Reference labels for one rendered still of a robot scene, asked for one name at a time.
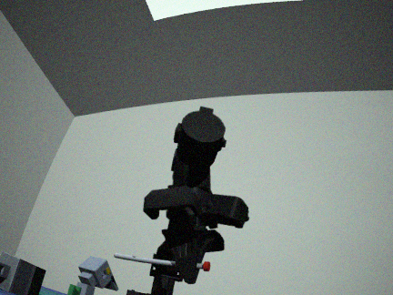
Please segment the pin with red cap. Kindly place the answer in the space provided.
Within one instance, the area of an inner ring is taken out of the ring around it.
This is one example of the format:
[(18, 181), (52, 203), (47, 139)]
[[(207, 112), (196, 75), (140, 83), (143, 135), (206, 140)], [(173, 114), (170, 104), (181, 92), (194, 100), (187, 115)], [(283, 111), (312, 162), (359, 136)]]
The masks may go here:
[[(118, 258), (118, 259), (133, 260), (133, 261), (136, 261), (136, 262), (152, 263), (152, 264), (161, 265), (161, 266), (177, 267), (176, 261), (149, 259), (149, 258), (139, 258), (139, 257), (136, 257), (136, 256), (124, 255), (124, 254), (120, 254), (120, 253), (115, 253), (114, 257)], [(209, 271), (210, 270), (210, 262), (209, 261), (205, 261), (204, 264), (197, 263), (196, 269), (197, 270), (203, 269), (204, 271)]]

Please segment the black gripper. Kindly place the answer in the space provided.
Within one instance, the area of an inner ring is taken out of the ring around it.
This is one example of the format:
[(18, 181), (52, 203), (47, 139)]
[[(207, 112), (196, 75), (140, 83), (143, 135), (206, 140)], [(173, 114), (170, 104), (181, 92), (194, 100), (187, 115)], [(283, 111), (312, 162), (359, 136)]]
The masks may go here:
[[(173, 181), (168, 188), (151, 190), (144, 201), (143, 211), (151, 218), (159, 217), (165, 210), (172, 229), (162, 229), (162, 234), (173, 253), (178, 269), (187, 284), (195, 284), (206, 252), (224, 250), (225, 240), (217, 230), (207, 230), (215, 225), (202, 207), (206, 194), (212, 195), (211, 184), (200, 176), (183, 176)], [(203, 216), (204, 217), (203, 217)]]

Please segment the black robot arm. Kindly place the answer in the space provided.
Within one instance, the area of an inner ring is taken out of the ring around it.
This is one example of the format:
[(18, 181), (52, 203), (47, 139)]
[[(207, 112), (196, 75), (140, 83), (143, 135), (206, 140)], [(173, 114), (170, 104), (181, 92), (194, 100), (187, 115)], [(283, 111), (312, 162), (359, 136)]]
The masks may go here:
[[(226, 127), (213, 112), (214, 109), (200, 107), (186, 114), (182, 123), (177, 124), (174, 135), (177, 148), (171, 167), (173, 181), (193, 175), (206, 178), (211, 184), (210, 167), (215, 162), (217, 152), (227, 143), (224, 139)], [(206, 194), (204, 201), (202, 195), (200, 202), (202, 207), (208, 207), (208, 214), (215, 222), (215, 225), (208, 226), (210, 229), (217, 229), (218, 224), (242, 229), (244, 223), (249, 221), (246, 202), (237, 196)], [(153, 259), (176, 261), (166, 241), (157, 248)], [(175, 282), (183, 280), (178, 267), (156, 264), (152, 264), (150, 276), (154, 277), (151, 294), (147, 293), (150, 295), (173, 295)]]

